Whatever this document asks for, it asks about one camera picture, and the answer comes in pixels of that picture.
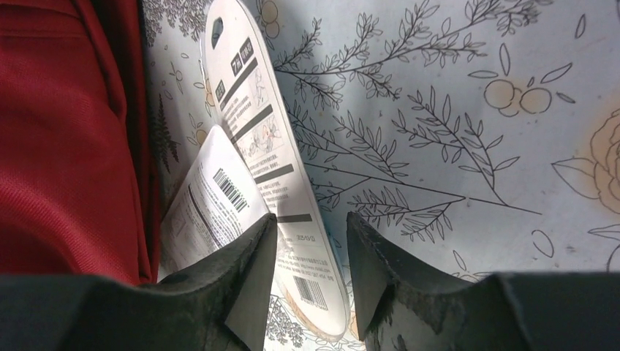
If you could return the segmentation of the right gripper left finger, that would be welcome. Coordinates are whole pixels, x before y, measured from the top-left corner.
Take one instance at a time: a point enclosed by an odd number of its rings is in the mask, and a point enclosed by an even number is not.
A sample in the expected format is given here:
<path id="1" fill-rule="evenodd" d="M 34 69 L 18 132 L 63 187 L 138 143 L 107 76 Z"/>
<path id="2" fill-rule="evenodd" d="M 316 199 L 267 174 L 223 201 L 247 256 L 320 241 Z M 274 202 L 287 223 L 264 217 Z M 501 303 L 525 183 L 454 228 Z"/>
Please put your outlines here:
<path id="1" fill-rule="evenodd" d="M 277 220 L 156 284 L 93 275 L 3 275 L 3 350 L 261 350 Z"/>

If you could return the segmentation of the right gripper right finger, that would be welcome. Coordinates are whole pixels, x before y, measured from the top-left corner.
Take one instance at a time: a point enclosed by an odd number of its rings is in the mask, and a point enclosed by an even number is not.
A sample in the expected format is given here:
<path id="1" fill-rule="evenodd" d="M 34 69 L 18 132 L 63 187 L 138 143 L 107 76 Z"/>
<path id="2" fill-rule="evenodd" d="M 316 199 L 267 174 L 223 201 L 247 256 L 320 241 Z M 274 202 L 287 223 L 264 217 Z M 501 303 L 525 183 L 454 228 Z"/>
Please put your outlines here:
<path id="1" fill-rule="evenodd" d="M 492 273 L 471 283 L 347 215 L 358 336 L 368 350 L 617 350 L 619 275 Z"/>

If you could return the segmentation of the white labelled packet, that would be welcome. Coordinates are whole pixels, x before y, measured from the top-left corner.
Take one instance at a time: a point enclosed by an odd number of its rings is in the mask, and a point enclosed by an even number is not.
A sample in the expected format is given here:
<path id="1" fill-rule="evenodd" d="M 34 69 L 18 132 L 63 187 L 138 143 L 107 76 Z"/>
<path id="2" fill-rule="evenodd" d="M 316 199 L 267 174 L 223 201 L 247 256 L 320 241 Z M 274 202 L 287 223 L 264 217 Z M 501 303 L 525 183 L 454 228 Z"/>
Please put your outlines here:
<path id="1" fill-rule="evenodd" d="M 228 136 L 212 127 L 162 220 L 158 279 L 233 242 L 268 212 Z"/>

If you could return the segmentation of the red backpack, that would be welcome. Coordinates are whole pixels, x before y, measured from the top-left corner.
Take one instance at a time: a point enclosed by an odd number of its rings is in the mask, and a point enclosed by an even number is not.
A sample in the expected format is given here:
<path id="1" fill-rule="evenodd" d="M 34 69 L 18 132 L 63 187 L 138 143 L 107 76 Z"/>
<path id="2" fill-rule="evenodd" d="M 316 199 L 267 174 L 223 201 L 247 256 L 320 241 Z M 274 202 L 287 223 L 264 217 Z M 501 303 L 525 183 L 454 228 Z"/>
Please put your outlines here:
<path id="1" fill-rule="evenodd" d="M 1 272 L 152 283 L 159 185 L 136 1 L 1 3 Z"/>

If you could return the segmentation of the white oval card package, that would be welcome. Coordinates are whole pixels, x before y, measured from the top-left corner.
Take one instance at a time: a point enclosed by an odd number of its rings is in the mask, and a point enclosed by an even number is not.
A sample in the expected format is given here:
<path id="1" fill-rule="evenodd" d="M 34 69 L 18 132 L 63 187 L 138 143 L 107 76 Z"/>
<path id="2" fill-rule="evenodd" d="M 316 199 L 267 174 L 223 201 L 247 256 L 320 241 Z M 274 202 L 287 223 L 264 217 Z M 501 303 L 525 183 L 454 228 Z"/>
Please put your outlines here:
<path id="1" fill-rule="evenodd" d="M 216 111 L 277 217 L 276 283 L 306 329 L 338 341 L 347 291 L 257 22 L 241 1 L 213 1 L 205 38 Z"/>

